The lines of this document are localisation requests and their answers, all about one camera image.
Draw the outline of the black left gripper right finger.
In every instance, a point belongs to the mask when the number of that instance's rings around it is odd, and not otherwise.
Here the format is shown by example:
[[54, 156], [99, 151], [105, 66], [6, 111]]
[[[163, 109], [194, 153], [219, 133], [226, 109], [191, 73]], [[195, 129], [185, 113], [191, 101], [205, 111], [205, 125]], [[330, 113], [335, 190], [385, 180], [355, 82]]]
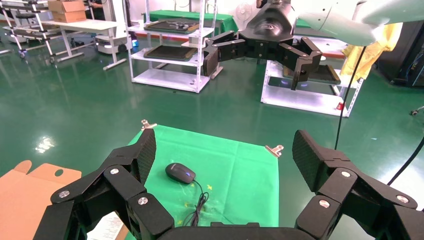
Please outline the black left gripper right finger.
[[292, 157], [314, 193], [295, 227], [328, 239], [342, 216], [376, 240], [421, 240], [424, 213], [407, 194], [359, 170], [341, 151], [320, 146], [304, 130], [294, 134]]

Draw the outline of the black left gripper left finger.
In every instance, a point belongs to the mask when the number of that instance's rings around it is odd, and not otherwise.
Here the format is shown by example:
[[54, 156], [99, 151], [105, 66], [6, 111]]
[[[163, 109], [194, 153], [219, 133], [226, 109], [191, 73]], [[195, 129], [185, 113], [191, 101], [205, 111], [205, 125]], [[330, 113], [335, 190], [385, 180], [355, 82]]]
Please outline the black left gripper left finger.
[[155, 132], [146, 129], [134, 144], [114, 149], [97, 170], [55, 191], [34, 238], [85, 240], [114, 212], [136, 239], [159, 239], [174, 219], [146, 188], [156, 150]]

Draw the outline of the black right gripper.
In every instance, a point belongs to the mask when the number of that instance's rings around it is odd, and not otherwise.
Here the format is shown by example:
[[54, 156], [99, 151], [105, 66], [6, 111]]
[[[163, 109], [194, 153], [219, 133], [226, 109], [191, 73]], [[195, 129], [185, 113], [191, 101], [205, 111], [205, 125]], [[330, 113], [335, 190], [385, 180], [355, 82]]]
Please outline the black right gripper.
[[259, 11], [244, 30], [230, 30], [206, 41], [203, 73], [210, 77], [220, 62], [244, 56], [278, 61], [293, 71], [290, 89], [295, 91], [319, 68], [323, 52], [306, 36], [292, 45], [297, 16], [290, 0], [257, 0], [256, 8]]

